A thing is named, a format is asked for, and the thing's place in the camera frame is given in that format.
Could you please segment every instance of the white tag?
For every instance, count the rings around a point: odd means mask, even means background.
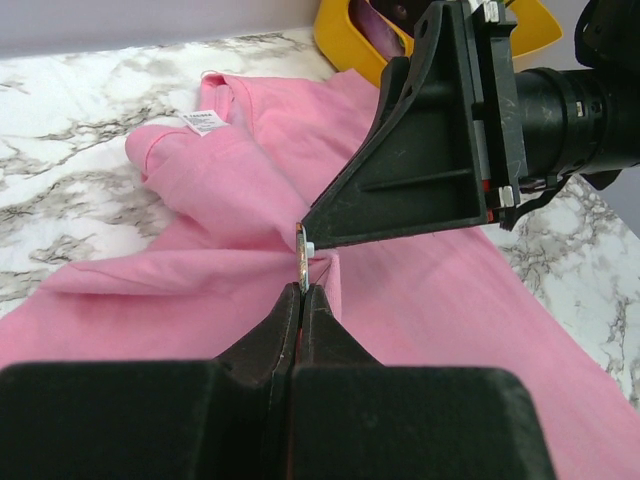
[[[201,110],[199,112],[179,113],[178,116],[187,126],[201,137],[216,128],[225,127],[228,123],[222,121],[213,110]]]

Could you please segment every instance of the white marble countertop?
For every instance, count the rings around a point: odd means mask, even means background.
[[[181,125],[206,70],[333,73],[308,30],[0,62],[0,317],[65,263],[139,251],[168,224],[124,140],[147,122]],[[484,228],[640,410],[638,238],[577,180],[514,232]]]

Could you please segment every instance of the pink t-shirt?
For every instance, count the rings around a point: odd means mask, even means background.
[[[377,98],[353,71],[326,83],[205,77],[199,108],[229,126],[203,137],[146,126],[126,145],[181,215],[144,252],[47,279],[0,321],[0,367],[220,354],[297,280],[295,222],[363,141]],[[640,417],[481,230],[320,251],[311,271],[382,363],[518,376],[561,479],[640,478]]]

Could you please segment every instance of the yellow object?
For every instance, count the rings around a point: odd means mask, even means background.
[[[351,0],[322,0],[314,24],[314,37],[320,51],[339,71],[355,69],[380,87],[380,75],[387,61],[360,33],[349,17]],[[540,50],[562,38],[562,29],[539,0],[515,0],[509,6],[518,18],[511,34],[514,57]],[[413,38],[384,19],[404,45],[405,55],[413,53]]]
[[[562,38],[562,28],[539,0],[514,0],[509,9],[518,19],[511,33],[514,57],[536,52]]]
[[[349,18],[351,0],[322,0],[313,28],[316,44],[340,71],[354,68],[360,75],[380,87],[380,75],[387,61],[360,33]],[[413,52],[413,38],[387,19],[404,45],[405,55]]]

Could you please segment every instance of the metal clip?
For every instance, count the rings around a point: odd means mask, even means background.
[[[498,197],[500,198],[500,206],[503,208],[514,207],[516,204],[513,198],[513,188],[511,186],[500,187],[498,189]]]
[[[498,2],[485,2],[484,21],[487,23],[498,23],[500,21],[500,11],[498,10]]]
[[[315,245],[307,242],[307,232],[301,223],[296,224],[296,257],[298,259],[298,281],[300,292],[309,290],[309,259],[315,255]]]

